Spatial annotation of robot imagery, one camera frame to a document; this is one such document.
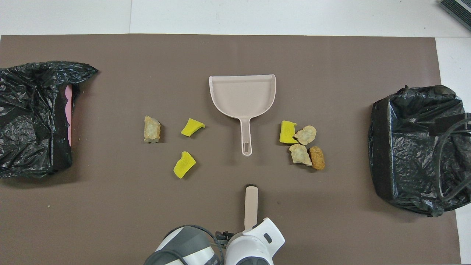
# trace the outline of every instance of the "white tile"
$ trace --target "white tile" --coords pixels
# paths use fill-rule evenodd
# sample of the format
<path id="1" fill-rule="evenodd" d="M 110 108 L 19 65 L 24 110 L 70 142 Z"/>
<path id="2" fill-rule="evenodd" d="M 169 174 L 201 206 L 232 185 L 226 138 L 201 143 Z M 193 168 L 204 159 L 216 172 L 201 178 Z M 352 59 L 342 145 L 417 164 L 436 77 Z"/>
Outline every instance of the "white tile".
<path id="1" fill-rule="evenodd" d="M 471 112 L 471 38 L 437 38 L 436 42 L 442 84 L 454 90 Z M 471 264 L 471 205 L 456 210 L 456 223 L 461 263 Z"/>
<path id="2" fill-rule="evenodd" d="M 130 32 L 471 37 L 436 0 L 133 0 Z"/>
<path id="3" fill-rule="evenodd" d="M 0 0 L 0 35 L 129 33 L 131 0 Z"/>

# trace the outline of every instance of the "dustpan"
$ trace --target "dustpan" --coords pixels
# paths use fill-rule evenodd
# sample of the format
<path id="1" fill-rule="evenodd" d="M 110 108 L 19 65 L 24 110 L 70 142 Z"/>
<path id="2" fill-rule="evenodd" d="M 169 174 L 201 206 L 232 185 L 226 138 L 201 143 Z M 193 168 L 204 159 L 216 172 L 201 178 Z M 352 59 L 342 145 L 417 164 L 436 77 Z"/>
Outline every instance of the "dustpan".
<path id="1" fill-rule="evenodd" d="M 252 154 L 250 120 L 275 100 L 275 75 L 210 76 L 212 102 L 223 114 L 240 121 L 242 154 Z"/>

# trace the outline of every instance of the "sponge piece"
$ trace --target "sponge piece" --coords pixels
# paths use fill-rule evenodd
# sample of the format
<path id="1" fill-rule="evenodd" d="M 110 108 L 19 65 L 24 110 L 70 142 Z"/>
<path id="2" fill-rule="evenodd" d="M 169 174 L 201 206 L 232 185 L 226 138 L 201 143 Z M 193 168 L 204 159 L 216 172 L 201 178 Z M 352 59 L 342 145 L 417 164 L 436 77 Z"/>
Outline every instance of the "sponge piece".
<path id="1" fill-rule="evenodd" d="M 296 123 L 289 122 L 289 121 L 282 121 L 281 122 L 281 131 L 280 131 L 280 142 L 282 143 L 298 143 L 293 138 L 294 133 L 296 132 L 294 127 Z"/>
<path id="2" fill-rule="evenodd" d="M 189 118 L 187 124 L 185 125 L 185 127 L 181 131 L 181 134 L 184 135 L 184 136 L 190 137 L 193 133 L 198 131 L 198 129 L 204 128 L 204 127 L 205 127 L 204 123 L 201 123 L 197 120 Z"/>
<path id="3" fill-rule="evenodd" d="M 173 168 L 173 172 L 178 178 L 183 178 L 188 170 L 190 170 L 194 165 L 196 165 L 195 159 L 190 155 L 190 153 L 183 151 L 181 152 L 181 159 L 177 161 L 177 164 Z"/>

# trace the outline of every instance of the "cable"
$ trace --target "cable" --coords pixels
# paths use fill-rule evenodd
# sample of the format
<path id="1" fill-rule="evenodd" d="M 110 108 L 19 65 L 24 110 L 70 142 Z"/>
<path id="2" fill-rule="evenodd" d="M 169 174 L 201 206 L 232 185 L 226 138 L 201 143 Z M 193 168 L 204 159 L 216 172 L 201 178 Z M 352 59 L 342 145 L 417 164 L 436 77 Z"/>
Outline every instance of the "cable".
<path id="1" fill-rule="evenodd" d="M 170 232 L 168 232 L 163 238 L 166 238 L 168 235 L 170 235 L 173 231 L 179 229 L 179 228 L 182 228 L 182 227 L 185 227 L 185 226 L 191 226 L 191 227 L 194 227 L 194 228 L 197 228 L 203 232 L 205 232 L 206 234 L 208 234 L 209 236 L 212 237 L 212 239 L 214 240 L 214 243 L 216 243 L 216 246 L 218 247 L 219 249 L 219 254 L 221 256 L 221 265 L 224 265 L 224 254 L 222 253 L 222 246 L 221 246 L 221 243 L 219 243 L 218 239 L 210 232 L 208 231 L 206 228 L 202 227 L 202 226 L 199 226 L 199 225 L 195 225 L 195 224 L 186 224 L 186 225 L 181 225 L 179 227 L 176 227 L 174 229 L 172 229 Z"/>
<path id="2" fill-rule="evenodd" d="M 445 145 L 445 140 L 450 137 L 451 133 L 455 131 L 459 126 L 471 122 L 471 118 L 467 118 L 461 120 L 448 128 L 443 135 L 441 135 L 438 139 L 438 144 L 436 146 L 435 151 L 435 189 L 437 190 L 437 196 L 442 201 L 447 201 L 453 198 L 456 194 L 458 194 L 462 189 L 468 186 L 471 183 L 471 176 L 468 179 L 459 183 L 448 195 L 443 196 L 441 183 L 440 183 L 440 162 L 441 162 L 441 155 L 443 151 L 443 146 Z"/>

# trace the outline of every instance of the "garbage bag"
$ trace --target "garbage bag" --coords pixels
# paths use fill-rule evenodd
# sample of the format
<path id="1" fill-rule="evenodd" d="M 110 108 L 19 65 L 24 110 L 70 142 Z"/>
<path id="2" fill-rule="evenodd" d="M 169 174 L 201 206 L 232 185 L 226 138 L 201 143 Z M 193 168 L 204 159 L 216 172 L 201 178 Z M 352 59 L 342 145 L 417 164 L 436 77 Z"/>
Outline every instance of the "garbage bag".
<path id="1" fill-rule="evenodd" d="M 0 69 L 0 178 L 41 178 L 72 164 L 65 88 L 98 70 L 66 61 Z"/>
<path id="2" fill-rule="evenodd" d="M 470 202 L 470 186 L 443 199 L 471 175 L 471 137 L 466 132 L 431 136 L 435 119 L 464 113 L 448 87 L 407 86 L 373 104 L 368 133 L 369 163 L 376 194 L 388 203 L 427 216 L 440 216 Z M 438 180 L 437 155 L 440 155 Z"/>

